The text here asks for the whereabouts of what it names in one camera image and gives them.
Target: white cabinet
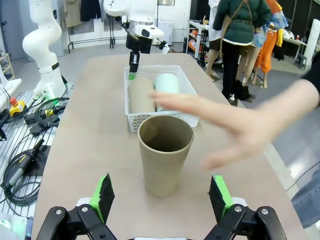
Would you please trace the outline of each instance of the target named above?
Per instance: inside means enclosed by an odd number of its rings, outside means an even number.
[[[165,40],[168,45],[172,45],[172,33],[174,29],[174,23],[168,20],[159,20],[158,28],[164,32],[164,36],[159,38],[161,41]]]

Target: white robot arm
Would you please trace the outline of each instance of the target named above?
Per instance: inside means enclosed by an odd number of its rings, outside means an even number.
[[[167,42],[158,40],[164,32],[153,24],[157,0],[104,0],[104,10],[114,17],[127,16],[129,20],[129,28],[126,29],[129,33],[126,38],[126,47],[132,50],[130,80],[136,77],[140,52],[149,54],[151,46],[158,46],[164,54],[169,51]]]
[[[38,29],[25,36],[22,46],[35,60],[40,73],[40,81],[33,94],[48,99],[60,98],[66,86],[58,58],[49,50],[49,46],[60,38],[62,31],[53,16],[52,0],[29,0],[29,10],[31,20],[38,24]]]
[[[40,73],[40,81],[33,94],[48,99],[60,98],[66,92],[66,86],[58,58],[49,50],[49,46],[61,37],[62,31],[53,16],[52,0],[29,0],[29,8],[31,20],[38,24],[38,29],[24,38],[22,46],[35,60]],[[168,44],[158,40],[164,33],[153,24],[157,0],[105,0],[104,9],[111,16],[127,16],[130,21],[129,29],[126,28],[130,33],[127,35],[126,47],[132,50],[132,79],[138,70],[140,52],[149,54],[151,46],[159,46],[164,53],[169,51]]]

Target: beige table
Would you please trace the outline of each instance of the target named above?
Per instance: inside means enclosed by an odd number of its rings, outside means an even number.
[[[77,82],[45,167],[34,238],[51,207],[71,210],[78,199],[93,194],[106,172],[111,175],[115,193],[107,225],[119,240],[137,236],[201,240],[216,224],[207,195],[212,172],[203,171],[201,161],[226,145],[227,134],[200,122],[194,128],[194,142],[176,191],[166,198],[149,195],[144,188],[137,134],[130,132],[124,113],[123,67],[127,67],[128,59],[129,55],[91,59]],[[228,103],[187,54],[143,54],[140,64],[180,65],[199,95]],[[231,195],[245,198],[251,209],[274,207],[289,240],[306,238],[286,192],[263,155],[214,172],[222,174]]]

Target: finger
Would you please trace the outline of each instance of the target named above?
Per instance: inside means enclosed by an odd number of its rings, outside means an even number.
[[[214,123],[215,125],[238,130],[245,123],[246,109],[212,102],[206,98],[188,94],[152,94],[156,103],[166,109],[178,110]]]
[[[222,151],[212,153],[203,162],[205,170],[212,170],[240,161],[246,156],[246,151],[239,145],[230,146]]]

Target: brown paper cup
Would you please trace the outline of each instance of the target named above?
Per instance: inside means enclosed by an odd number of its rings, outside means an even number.
[[[174,116],[154,116],[138,129],[144,185],[156,197],[171,194],[194,139],[188,123]]]

